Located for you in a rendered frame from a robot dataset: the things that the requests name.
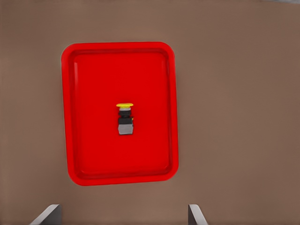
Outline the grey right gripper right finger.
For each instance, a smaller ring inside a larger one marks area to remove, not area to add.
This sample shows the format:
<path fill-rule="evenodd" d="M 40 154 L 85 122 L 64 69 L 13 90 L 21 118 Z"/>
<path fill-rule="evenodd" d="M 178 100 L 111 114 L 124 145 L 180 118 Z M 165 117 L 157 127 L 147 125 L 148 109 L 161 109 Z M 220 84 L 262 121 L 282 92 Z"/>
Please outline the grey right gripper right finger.
<path fill-rule="evenodd" d="M 188 225 L 208 225 L 208 222 L 197 204 L 188 205 Z"/>

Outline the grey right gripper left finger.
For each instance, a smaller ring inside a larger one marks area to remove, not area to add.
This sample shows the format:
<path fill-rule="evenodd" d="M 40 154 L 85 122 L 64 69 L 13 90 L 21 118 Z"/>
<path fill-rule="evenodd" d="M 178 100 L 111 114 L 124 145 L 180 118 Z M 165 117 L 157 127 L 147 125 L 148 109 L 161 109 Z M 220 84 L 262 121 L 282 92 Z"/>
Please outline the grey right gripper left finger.
<path fill-rule="evenodd" d="M 60 204 L 48 206 L 30 225 L 61 225 L 62 208 Z"/>

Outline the red rectangular tray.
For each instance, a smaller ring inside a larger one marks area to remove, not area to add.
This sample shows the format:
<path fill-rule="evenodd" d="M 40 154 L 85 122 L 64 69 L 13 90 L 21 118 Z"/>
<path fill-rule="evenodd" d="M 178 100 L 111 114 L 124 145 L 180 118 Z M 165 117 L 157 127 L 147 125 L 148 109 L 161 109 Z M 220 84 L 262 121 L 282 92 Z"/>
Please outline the red rectangular tray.
<path fill-rule="evenodd" d="M 163 42 L 77 43 L 61 55 L 67 170 L 81 186 L 168 180 L 179 167 L 175 55 Z M 118 103 L 133 134 L 119 135 Z"/>

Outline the yellow-capped push button switch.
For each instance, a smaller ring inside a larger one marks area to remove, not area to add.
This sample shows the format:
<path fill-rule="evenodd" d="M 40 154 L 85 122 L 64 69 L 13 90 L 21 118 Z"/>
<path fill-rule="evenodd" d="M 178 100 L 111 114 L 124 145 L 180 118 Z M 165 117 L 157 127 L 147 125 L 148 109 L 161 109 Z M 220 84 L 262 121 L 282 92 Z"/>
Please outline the yellow-capped push button switch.
<path fill-rule="evenodd" d="M 132 135 L 133 134 L 133 117 L 131 116 L 132 103 L 118 103 L 116 106 L 119 108 L 118 118 L 118 132 L 119 135 Z"/>

